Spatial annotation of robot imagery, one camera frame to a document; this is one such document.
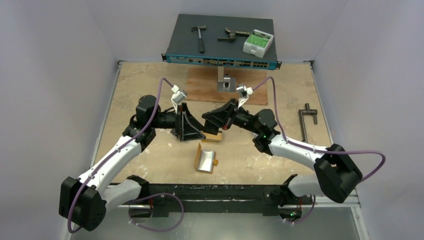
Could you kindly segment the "black credit card stack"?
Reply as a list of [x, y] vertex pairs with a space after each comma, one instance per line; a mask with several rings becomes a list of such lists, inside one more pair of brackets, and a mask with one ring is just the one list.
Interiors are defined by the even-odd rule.
[[171, 129], [170, 133], [174, 137], [179, 138], [179, 136], [180, 136], [180, 129], [178, 127], [177, 128], [173, 128], [173, 129]]

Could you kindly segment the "small hammer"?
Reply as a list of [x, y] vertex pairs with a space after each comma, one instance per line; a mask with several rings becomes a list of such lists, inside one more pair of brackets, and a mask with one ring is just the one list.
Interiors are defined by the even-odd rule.
[[201, 54], [205, 53], [205, 44], [202, 38], [202, 31], [206, 29], [207, 29], [206, 25], [199, 25], [199, 26], [192, 27], [190, 29], [191, 32], [197, 31], [198, 33], [198, 51]]

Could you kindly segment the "blue network switch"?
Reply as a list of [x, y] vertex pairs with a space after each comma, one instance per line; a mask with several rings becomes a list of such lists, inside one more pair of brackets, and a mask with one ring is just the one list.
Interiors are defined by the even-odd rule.
[[[205, 53], [199, 53], [198, 32], [191, 31], [191, 28], [203, 25], [206, 25], [206, 30], [201, 31]], [[162, 61], [261, 70], [280, 69], [282, 63], [278, 60], [275, 42], [272, 42], [264, 57], [259, 58], [243, 52], [246, 36], [237, 36], [234, 42], [218, 41], [217, 38], [228, 37], [225, 28], [250, 33], [253, 30], [260, 30], [274, 34], [272, 19], [180, 13], [168, 48], [162, 54]]]

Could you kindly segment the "gold credit card stack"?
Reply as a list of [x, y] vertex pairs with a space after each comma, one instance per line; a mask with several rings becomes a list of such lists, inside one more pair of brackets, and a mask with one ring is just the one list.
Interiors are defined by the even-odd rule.
[[223, 139], [223, 133], [222, 131], [219, 131], [216, 135], [211, 133], [203, 133], [205, 136], [205, 139], [202, 139], [202, 142], [212, 142], [212, 143], [219, 143]]

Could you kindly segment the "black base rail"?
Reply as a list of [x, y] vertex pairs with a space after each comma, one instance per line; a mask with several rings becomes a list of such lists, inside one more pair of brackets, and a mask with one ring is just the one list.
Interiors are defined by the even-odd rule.
[[298, 219], [302, 208], [313, 203], [311, 196], [297, 197], [287, 185], [164, 184], [143, 187], [134, 205], [146, 205], [153, 217], [170, 213], [261, 214], [264, 217]]

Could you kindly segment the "orange leather card holder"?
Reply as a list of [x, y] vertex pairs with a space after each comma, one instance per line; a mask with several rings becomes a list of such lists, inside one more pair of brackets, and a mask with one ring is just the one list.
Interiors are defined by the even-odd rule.
[[214, 167], [218, 165], [216, 152], [213, 150], [203, 150], [199, 143], [194, 158], [194, 169], [197, 172], [213, 174]]

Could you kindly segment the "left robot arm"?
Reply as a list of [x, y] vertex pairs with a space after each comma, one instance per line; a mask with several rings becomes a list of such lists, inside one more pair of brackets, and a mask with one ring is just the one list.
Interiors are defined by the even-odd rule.
[[186, 142], [205, 139], [203, 128], [185, 102], [173, 111], [162, 111], [155, 96], [142, 96], [115, 146], [79, 177], [69, 176], [62, 182], [58, 211], [67, 219], [69, 232], [77, 232], [73, 224], [92, 231], [112, 209], [124, 203], [142, 205], [148, 201], [149, 182], [139, 176], [131, 175], [115, 186], [110, 184], [129, 162], [147, 149], [156, 137], [156, 129], [170, 129], [181, 142]]

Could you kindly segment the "white green electronic box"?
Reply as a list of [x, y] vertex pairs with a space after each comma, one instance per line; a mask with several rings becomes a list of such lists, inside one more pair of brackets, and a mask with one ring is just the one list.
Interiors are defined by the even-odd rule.
[[243, 44], [243, 52], [263, 58], [271, 44], [274, 41], [274, 35], [254, 29]]

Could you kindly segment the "brass clamp tool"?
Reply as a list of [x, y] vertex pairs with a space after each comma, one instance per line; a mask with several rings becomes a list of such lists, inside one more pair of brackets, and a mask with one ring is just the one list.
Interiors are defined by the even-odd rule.
[[224, 29], [224, 32], [228, 35], [228, 37], [218, 37], [217, 40], [219, 42], [233, 43], [236, 40], [237, 36], [249, 37], [251, 34], [250, 32], [247, 32], [247, 31], [233, 30], [228, 27]]

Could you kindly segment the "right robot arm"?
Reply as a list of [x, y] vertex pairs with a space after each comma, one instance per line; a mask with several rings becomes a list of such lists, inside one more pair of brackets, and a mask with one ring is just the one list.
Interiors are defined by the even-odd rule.
[[216, 135], [232, 126], [254, 133], [255, 148], [270, 156], [282, 157], [306, 166], [313, 174], [293, 175], [284, 183], [280, 196], [288, 204], [306, 195], [324, 195], [333, 202], [343, 203], [363, 180], [363, 174], [350, 154], [338, 145], [317, 146], [283, 136], [276, 130], [278, 122], [271, 109], [256, 114], [238, 106], [230, 99], [223, 106], [202, 114], [204, 131]]

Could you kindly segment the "metal stand bracket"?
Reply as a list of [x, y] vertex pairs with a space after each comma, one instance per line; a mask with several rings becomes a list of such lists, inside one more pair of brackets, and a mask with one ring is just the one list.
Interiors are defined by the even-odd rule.
[[217, 67], [216, 90], [224, 93], [234, 93], [236, 91], [236, 79], [225, 73], [223, 66]]

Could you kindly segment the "plywood board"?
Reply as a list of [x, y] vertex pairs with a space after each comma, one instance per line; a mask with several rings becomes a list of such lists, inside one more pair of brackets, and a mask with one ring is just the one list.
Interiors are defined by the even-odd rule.
[[[244, 84], [246, 87], [254, 88], [266, 77], [265, 70], [254, 70], [246, 68], [225, 67], [224, 75], [235, 78], [229, 86], [236, 87]], [[236, 91], [223, 91], [223, 81], [219, 80], [217, 67], [191, 67], [188, 69], [185, 91], [188, 101], [226, 103], [229, 99], [238, 99], [240, 95]]]

